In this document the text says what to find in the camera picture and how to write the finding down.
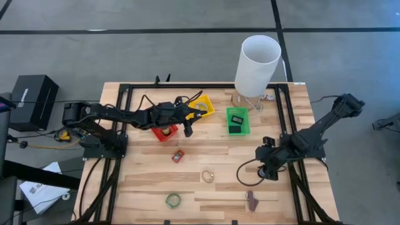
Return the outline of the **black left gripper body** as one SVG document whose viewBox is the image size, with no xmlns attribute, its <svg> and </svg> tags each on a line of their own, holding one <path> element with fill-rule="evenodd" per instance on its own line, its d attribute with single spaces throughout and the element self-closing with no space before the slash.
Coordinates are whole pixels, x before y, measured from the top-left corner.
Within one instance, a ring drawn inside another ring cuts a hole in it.
<svg viewBox="0 0 400 225">
<path fill-rule="evenodd" d="M 175 124 L 181 124 L 186 120 L 189 108 L 182 101 L 162 102 L 156 105 L 152 112 L 154 128 L 167 128 Z"/>
</svg>

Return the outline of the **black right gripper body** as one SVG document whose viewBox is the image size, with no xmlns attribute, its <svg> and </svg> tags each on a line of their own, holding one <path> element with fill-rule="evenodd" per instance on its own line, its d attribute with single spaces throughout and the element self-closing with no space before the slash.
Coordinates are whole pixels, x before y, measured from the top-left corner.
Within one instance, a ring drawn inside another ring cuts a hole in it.
<svg viewBox="0 0 400 225">
<path fill-rule="evenodd" d="M 277 154 L 281 152 L 280 147 L 272 147 L 271 145 L 262 145 L 256 148 L 255 158 L 263 163 L 264 169 L 280 169 L 283 165 Z"/>
</svg>

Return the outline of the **green wristwatch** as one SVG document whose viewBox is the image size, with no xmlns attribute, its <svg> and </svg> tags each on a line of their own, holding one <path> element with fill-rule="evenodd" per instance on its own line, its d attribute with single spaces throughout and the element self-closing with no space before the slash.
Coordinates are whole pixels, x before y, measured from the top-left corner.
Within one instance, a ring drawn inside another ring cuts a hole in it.
<svg viewBox="0 0 400 225">
<path fill-rule="evenodd" d="M 171 193 L 167 196 L 165 203 L 169 208 L 174 209 L 180 205 L 181 197 L 177 193 Z"/>
</svg>

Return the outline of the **yellow plastic basket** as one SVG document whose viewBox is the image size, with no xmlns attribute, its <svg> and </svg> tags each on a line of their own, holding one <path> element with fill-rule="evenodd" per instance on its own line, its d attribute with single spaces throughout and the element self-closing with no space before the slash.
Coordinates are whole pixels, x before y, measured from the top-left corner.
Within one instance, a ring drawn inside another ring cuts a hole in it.
<svg viewBox="0 0 400 225">
<path fill-rule="evenodd" d="M 213 114 L 215 112 L 214 106 L 212 105 L 212 102 L 208 95 L 202 95 L 202 96 L 198 97 L 196 100 L 194 100 L 193 102 L 190 102 L 189 107 L 196 109 L 195 104 L 198 102 L 206 103 L 208 106 L 207 114 L 205 114 L 203 117 L 210 116 L 211 114 Z"/>
</svg>

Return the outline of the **red plastic basket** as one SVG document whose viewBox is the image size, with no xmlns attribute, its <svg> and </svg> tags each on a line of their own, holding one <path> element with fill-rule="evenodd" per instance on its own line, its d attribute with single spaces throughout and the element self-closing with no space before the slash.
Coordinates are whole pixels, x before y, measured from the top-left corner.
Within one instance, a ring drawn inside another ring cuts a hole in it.
<svg viewBox="0 0 400 225">
<path fill-rule="evenodd" d="M 171 128 L 171 134 L 168 136 L 165 136 L 163 134 L 162 129 L 164 128 L 152 128 L 151 130 L 160 142 L 165 142 L 171 137 L 173 137 L 178 131 L 178 127 L 176 125 L 172 125 L 169 127 Z"/>
</svg>

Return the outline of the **green plastic basket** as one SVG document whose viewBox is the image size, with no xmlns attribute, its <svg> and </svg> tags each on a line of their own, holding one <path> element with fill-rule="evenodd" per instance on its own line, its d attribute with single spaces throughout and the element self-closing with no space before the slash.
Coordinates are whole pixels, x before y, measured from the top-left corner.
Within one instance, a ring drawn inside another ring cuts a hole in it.
<svg viewBox="0 0 400 225">
<path fill-rule="evenodd" d="M 243 123 L 236 124 L 231 122 L 232 115 L 239 116 L 244 119 Z M 249 114 L 248 109 L 245 107 L 227 107 L 226 108 L 226 120 L 227 120 L 227 132 L 229 126 L 241 126 L 241 133 L 239 134 L 228 134 L 231 136 L 243 136 L 250 134 L 250 125 L 249 125 Z"/>
</svg>

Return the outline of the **wooden lamp base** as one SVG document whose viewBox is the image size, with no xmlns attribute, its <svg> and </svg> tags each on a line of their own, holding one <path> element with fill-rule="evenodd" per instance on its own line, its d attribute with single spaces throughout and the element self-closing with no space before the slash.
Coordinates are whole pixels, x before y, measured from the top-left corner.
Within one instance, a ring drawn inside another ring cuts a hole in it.
<svg viewBox="0 0 400 225">
<path fill-rule="evenodd" d="M 249 111 L 262 111 L 263 104 L 261 101 L 263 99 L 266 99 L 266 97 L 266 94 L 261 94 L 258 97 L 246 97 L 242 94 L 239 94 L 238 91 L 234 91 L 232 94 L 231 102 L 232 105 L 237 108 L 247 108 Z"/>
</svg>

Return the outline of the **white cylindrical lamp shade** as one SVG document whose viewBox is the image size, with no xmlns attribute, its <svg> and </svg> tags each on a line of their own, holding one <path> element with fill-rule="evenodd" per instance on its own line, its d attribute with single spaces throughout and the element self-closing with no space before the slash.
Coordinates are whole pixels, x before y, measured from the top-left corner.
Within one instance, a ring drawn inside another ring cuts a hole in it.
<svg viewBox="0 0 400 225">
<path fill-rule="evenodd" d="M 236 91 L 247 98 L 265 92 L 281 58 L 279 43 L 265 35 L 246 38 L 241 45 L 234 80 Z"/>
</svg>

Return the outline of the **grey equipment base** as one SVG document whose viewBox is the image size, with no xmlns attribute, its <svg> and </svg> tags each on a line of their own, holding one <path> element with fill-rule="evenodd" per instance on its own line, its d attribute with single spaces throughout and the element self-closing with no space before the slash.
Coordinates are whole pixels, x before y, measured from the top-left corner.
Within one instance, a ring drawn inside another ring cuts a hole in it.
<svg viewBox="0 0 400 225">
<path fill-rule="evenodd" d="M 400 133 L 400 112 L 391 117 L 374 121 L 372 127 L 377 131 L 387 129 L 395 133 Z"/>
</svg>

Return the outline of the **black cardboard box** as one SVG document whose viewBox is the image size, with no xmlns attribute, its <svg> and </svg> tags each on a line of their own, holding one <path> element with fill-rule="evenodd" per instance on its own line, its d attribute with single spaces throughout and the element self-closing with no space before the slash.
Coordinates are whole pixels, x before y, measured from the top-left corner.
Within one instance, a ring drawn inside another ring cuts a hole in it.
<svg viewBox="0 0 400 225">
<path fill-rule="evenodd" d="M 44 131 L 48 127 L 59 86 L 47 75 L 20 75 L 12 90 L 9 127 L 19 132 Z"/>
</svg>

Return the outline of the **black metal beam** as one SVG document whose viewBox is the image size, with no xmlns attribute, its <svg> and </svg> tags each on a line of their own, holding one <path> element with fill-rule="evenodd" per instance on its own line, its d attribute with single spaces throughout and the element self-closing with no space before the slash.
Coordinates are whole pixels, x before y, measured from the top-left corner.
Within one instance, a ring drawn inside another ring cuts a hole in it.
<svg viewBox="0 0 400 225">
<path fill-rule="evenodd" d="M 79 189 L 81 180 L 56 172 L 46 171 L 13 161 L 0 162 L 0 178 L 16 177 L 22 181 L 45 184 L 68 189 Z"/>
</svg>

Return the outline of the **white printed paper sheet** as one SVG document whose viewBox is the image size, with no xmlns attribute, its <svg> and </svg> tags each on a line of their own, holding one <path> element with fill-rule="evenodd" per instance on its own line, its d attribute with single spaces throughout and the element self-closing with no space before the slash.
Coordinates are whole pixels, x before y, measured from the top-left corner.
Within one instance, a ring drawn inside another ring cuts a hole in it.
<svg viewBox="0 0 400 225">
<path fill-rule="evenodd" d="M 70 189 L 24 181 L 19 185 L 23 194 L 34 208 L 36 214 L 42 214 L 49 209 L 63 195 L 68 195 Z"/>
</svg>

